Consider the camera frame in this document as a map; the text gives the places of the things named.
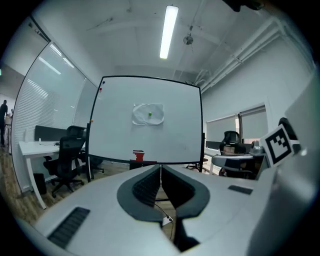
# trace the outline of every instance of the whiteboard frame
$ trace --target whiteboard frame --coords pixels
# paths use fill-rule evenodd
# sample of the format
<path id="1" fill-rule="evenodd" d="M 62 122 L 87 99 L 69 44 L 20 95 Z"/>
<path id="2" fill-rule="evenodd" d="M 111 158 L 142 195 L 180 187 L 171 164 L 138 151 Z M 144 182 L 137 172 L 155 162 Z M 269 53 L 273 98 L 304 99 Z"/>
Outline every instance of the whiteboard frame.
<path id="1" fill-rule="evenodd" d="M 156 80 L 163 80 L 163 81 L 169 81 L 169 82 L 173 82 L 173 83 L 178 83 L 178 84 L 183 84 L 185 86 L 192 86 L 192 87 L 196 87 L 199 89 L 199 97 L 200 97 L 200 112 L 201 112 L 201 149 L 200 149 L 200 159 L 199 161 L 188 161 L 188 162 L 148 162 L 148 161 L 130 161 L 130 160 L 122 160 L 122 159 L 114 159 L 114 158 L 109 158 L 109 157 L 102 157 L 102 156 L 98 156 L 98 155 L 93 155 L 89 153 L 89 143 L 90 143 L 90 126 L 91 126 L 91 122 L 88 123 L 87 125 L 87 130 L 86 130 L 86 140 L 85 140 L 85 146 L 86 146 L 86 155 L 87 157 L 94 157 L 94 158 L 98 158 L 98 159 L 102 159 L 102 160 L 107 160 L 107 161 L 111 161 L 111 162 L 117 162 L 117 163 L 125 163 L 125 164 L 148 164 L 148 165 L 152 165 L 152 164 L 157 164 L 157 165 L 182 165 L 182 164 L 200 164 L 203 162 L 203 158 L 204 158 L 204 146 L 205 146 L 205 141 L 203 139 L 203 130 L 204 130 L 204 119 L 203 119 L 203 110 L 202 110 L 202 97 L 201 97 L 201 89 L 199 86 L 193 85 L 193 84 L 188 84 L 186 82 L 180 82 L 180 81 L 175 81 L 175 80 L 170 80 L 170 79 L 165 79 L 165 78 L 159 78 L 159 77 L 151 77 L 151 76 L 140 76 L 140 75 L 107 75 L 107 76 L 103 76 L 101 78 L 99 87 L 96 90 L 96 94 L 95 94 L 95 98 L 94 98 L 94 102 L 93 102 L 93 106 L 92 106 L 92 110 L 91 110 L 91 115 L 90 115 L 90 120 L 92 120 L 92 116 L 94 113 L 94 109 L 95 109 L 95 105 L 96 105 L 96 100 L 98 97 L 98 93 L 100 90 L 100 87 L 102 85 L 102 82 L 105 78 L 147 78 L 147 79 L 156 79 Z"/>

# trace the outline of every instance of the whiteboard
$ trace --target whiteboard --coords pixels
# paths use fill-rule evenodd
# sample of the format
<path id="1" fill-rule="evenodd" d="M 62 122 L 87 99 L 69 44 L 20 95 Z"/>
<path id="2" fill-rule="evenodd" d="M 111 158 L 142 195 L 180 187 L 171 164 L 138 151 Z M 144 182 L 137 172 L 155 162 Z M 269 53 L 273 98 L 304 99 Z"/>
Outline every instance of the whiteboard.
<path id="1" fill-rule="evenodd" d="M 134 124 L 133 109 L 139 104 L 163 105 L 163 122 Z M 138 151 L 144 153 L 143 162 L 200 162 L 203 121 L 197 86 L 152 77 L 104 76 L 91 120 L 89 156 L 127 163 L 137 160 Z"/>

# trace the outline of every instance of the person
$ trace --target person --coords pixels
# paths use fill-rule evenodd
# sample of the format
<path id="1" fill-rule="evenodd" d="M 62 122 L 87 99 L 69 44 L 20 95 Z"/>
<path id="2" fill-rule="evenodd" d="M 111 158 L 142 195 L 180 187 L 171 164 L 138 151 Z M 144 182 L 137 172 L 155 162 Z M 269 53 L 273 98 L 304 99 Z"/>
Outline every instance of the person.
<path id="1" fill-rule="evenodd" d="M 0 129 L 1 129 L 1 147 L 5 146 L 5 115 L 8 114 L 7 101 L 4 100 L 3 104 L 0 106 Z"/>

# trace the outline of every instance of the white desk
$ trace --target white desk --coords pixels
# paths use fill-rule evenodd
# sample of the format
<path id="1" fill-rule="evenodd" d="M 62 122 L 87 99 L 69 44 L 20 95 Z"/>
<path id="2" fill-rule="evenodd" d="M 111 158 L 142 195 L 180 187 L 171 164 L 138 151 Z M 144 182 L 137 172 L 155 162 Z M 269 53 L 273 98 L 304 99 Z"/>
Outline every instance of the white desk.
<path id="1" fill-rule="evenodd" d="M 34 177 L 34 172 L 32 170 L 31 166 L 31 159 L 32 158 L 40 158 L 40 157 L 46 157 L 46 156 L 52 156 L 59 154 L 59 146 L 54 146 L 54 143 L 58 141 L 19 141 L 20 150 L 22 152 L 23 157 L 25 158 L 26 167 L 28 170 L 28 175 L 31 181 L 31 186 L 33 188 L 33 191 L 36 195 L 36 198 L 38 199 L 41 207 L 43 209 L 46 209 L 47 206 L 45 202 L 42 200 L 41 195 L 39 193 L 39 190 L 37 188 L 36 180 Z"/>

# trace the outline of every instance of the wooden floor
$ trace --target wooden floor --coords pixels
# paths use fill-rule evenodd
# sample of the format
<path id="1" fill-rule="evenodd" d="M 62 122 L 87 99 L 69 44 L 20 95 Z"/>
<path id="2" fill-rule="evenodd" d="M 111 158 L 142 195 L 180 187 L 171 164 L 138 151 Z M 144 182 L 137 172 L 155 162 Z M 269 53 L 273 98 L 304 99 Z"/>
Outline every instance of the wooden floor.
<path id="1" fill-rule="evenodd" d="M 0 176 L 0 192 L 10 207 L 13 215 L 27 221 L 31 225 L 34 224 L 42 214 L 48 211 L 50 207 L 70 195 L 67 187 L 63 186 L 56 193 L 56 198 L 53 198 L 51 192 L 54 189 L 54 186 L 51 183 L 47 183 L 47 193 L 42 195 L 42 199 L 47 205 L 47 208 L 43 210 L 40 207 L 34 192 L 26 192 L 21 194 L 13 168 L 12 157 L 6 154 L 3 148 L 0 148 L 0 163 L 1 170 L 3 172 L 2 177 Z M 94 172 L 95 180 L 129 171 L 129 165 L 122 163 L 111 163 L 105 161 L 102 163 L 101 167 L 104 169 L 104 173 Z M 85 174 L 81 174 L 75 179 L 83 180 L 84 186 L 88 183 Z M 77 190 L 81 187 L 83 186 L 77 184 L 73 187 L 73 189 Z M 168 198 L 162 187 L 160 187 L 156 198 Z M 171 237 L 171 240 L 173 240 L 176 229 L 176 211 L 170 201 L 156 202 L 156 204 L 161 207 L 167 215 L 173 218 L 173 225 L 169 223 L 162 227 L 162 230 L 167 237 Z M 165 214 L 159 207 L 154 206 L 154 208 L 160 211 L 163 214 L 163 217 L 165 217 Z"/>

